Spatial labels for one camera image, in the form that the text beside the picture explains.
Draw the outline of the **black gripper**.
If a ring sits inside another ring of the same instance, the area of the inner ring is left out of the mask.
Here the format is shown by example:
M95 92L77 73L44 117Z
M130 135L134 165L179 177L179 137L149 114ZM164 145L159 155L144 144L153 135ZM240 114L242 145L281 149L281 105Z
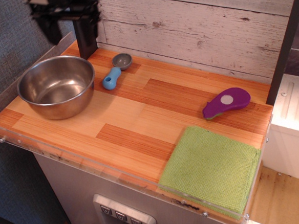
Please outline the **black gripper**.
M85 38L98 37L98 0L27 0L31 15L48 41L56 45L62 39L59 20L79 19Z

